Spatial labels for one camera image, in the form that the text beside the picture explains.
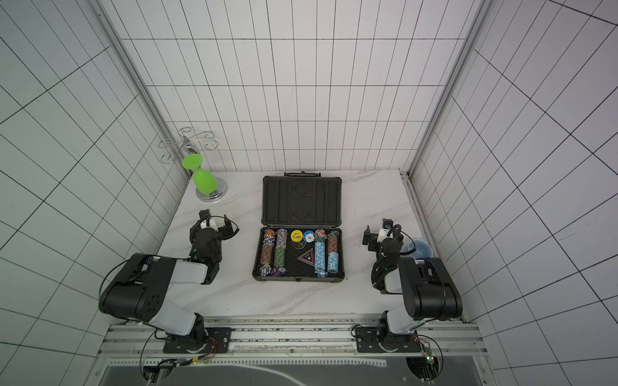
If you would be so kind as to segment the black poker set case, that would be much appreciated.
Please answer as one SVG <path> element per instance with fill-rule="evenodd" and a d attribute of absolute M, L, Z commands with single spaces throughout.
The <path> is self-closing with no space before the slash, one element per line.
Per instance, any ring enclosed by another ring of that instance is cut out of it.
<path fill-rule="evenodd" d="M 292 172 L 284 175 L 267 175 L 262 179 L 262 229 L 258 238 L 258 249 L 254 259 L 252 276 L 257 281 L 314 281 L 341 282 L 344 280 L 344 254 L 341 226 L 342 179 L 323 177 L 319 173 Z M 286 241 L 286 273 L 269 276 L 259 273 L 262 252 L 262 238 L 266 229 L 278 231 L 284 228 L 288 235 L 294 230 L 338 231 L 339 273 L 328 273 L 318 278 L 315 267 L 297 260 L 301 254 L 314 249 L 313 243 L 306 243 L 298 249 L 292 240 Z"/>

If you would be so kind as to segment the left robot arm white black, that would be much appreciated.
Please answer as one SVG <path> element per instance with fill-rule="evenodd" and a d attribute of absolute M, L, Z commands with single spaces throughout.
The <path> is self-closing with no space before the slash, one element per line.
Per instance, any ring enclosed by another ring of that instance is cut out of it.
<path fill-rule="evenodd" d="M 232 220 L 209 211 L 190 228 L 191 249 L 185 259 L 136 253 L 120 264 L 119 272 L 100 288 L 100 312 L 152 326 L 167 335 L 166 352 L 215 353 L 217 338 L 204 327 L 204 318 L 167 297 L 174 284 L 207 286 L 219 273 L 222 242 L 235 237 L 239 228 Z"/>

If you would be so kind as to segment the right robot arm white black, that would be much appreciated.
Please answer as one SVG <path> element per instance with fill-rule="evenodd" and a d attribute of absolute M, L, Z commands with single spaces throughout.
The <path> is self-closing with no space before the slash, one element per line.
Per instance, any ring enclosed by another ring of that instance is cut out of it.
<path fill-rule="evenodd" d="M 394 352 L 417 340 L 416 331 L 428 322 L 447 321 L 463 314 L 463 301 L 444 262 L 423 240 L 405 243 L 407 234 L 393 227 L 372 233 L 367 228 L 362 244 L 376 254 L 370 274 L 374 289 L 402 296 L 402 303 L 385 311 L 376 338 L 385 352 Z"/>

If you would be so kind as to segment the poker chip row red blue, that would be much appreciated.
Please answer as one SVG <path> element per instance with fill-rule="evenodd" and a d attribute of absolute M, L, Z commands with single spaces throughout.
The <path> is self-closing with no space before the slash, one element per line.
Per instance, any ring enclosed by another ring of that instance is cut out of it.
<path fill-rule="evenodd" d="M 340 255 L 338 253 L 339 234 L 340 233 L 336 230 L 333 230 L 330 233 L 328 233 L 328 237 L 327 237 L 328 273 L 339 273 L 339 259 L 340 259 Z"/>

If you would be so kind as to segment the poker chip row red brown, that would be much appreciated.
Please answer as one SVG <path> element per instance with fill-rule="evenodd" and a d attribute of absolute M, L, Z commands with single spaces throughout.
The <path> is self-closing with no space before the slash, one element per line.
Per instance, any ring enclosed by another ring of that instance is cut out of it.
<path fill-rule="evenodd" d="M 269 276 L 273 269 L 276 233 L 273 229 L 266 229 L 262 238 L 262 252 L 260 257 L 259 273 L 262 277 Z"/>

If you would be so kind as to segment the poker chip row green purple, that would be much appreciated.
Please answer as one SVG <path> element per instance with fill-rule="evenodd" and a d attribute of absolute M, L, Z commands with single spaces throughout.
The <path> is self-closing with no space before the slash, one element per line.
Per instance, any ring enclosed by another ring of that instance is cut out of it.
<path fill-rule="evenodd" d="M 276 232 L 275 256 L 274 256 L 274 276 L 283 276 L 286 273 L 286 240 L 288 232 L 281 228 Z"/>

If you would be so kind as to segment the light blue ceramic mug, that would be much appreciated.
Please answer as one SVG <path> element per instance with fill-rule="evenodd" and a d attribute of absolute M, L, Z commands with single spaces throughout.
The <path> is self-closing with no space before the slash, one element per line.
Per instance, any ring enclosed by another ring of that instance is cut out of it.
<path fill-rule="evenodd" d="M 408 244 L 408 254 L 414 259 L 428 259 L 434 257 L 433 248 L 424 240 L 413 240 Z"/>

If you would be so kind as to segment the green plastic wine glass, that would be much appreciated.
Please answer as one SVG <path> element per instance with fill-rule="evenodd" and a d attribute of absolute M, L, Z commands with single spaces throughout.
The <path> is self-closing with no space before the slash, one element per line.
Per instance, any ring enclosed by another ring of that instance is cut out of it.
<path fill-rule="evenodd" d="M 186 170 L 193 170 L 193 180 L 197 190 L 204 195 L 210 195 L 214 193 L 218 188 L 216 178 L 210 171 L 201 168 L 203 157 L 200 154 L 187 155 L 183 161 L 182 166 Z"/>

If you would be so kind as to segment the triangular dark card token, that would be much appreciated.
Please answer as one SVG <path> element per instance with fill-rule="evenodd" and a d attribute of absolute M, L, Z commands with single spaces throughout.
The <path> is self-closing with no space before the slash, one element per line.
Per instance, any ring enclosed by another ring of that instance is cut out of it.
<path fill-rule="evenodd" d="M 315 265 L 314 250 L 310 249 L 307 252 L 301 254 L 299 257 L 297 257 L 297 260 L 307 265 L 314 266 Z"/>

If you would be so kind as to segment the blue white dealer chip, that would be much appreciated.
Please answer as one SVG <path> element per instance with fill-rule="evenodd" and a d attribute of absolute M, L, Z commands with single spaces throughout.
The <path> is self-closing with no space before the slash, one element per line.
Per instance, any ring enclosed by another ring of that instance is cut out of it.
<path fill-rule="evenodd" d="M 313 243 L 315 241 L 315 233 L 313 231 L 306 231 L 304 233 L 304 241 L 306 243 Z"/>

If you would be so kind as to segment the yellow dealer button chip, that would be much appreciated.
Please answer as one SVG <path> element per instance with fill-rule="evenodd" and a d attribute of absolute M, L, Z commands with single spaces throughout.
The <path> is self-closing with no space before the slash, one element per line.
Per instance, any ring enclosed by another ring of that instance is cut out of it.
<path fill-rule="evenodd" d="M 304 240 L 304 233 L 300 230 L 294 230 L 291 232 L 291 240 L 294 243 L 299 243 Z"/>

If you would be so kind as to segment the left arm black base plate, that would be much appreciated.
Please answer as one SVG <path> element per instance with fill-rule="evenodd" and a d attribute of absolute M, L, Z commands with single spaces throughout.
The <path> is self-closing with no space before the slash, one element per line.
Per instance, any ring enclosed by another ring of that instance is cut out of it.
<path fill-rule="evenodd" d="M 165 354 L 211 355 L 228 352 L 232 329 L 209 327 L 193 331 L 189 335 L 168 335 L 163 352 Z"/>

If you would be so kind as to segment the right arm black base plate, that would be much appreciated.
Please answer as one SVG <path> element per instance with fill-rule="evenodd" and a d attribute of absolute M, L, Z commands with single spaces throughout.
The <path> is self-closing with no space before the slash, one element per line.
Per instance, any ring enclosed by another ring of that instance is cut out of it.
<path fill-rule="evenodd" d="M 420 353 L 421 346 L 412 335 L 396 335 L 381 327 L 353 326 L 351 335 L 360 353 Z"/>

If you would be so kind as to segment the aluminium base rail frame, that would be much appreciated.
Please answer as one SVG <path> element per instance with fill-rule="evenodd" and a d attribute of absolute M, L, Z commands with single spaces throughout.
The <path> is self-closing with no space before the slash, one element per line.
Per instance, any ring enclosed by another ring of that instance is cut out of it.
<path fill-rule="evenodd" d="M 488 350 L 473 323 L 431 321 L 417 329 L 407 344 L 380 344 L 378 315 L 292 315 L 212 317 L 208 331 L 224 327 L 230 333 L 217 345 L 220 358 L 413 356 L 414 344 L 430 347 L 437 357 L 486 356 Z"/>

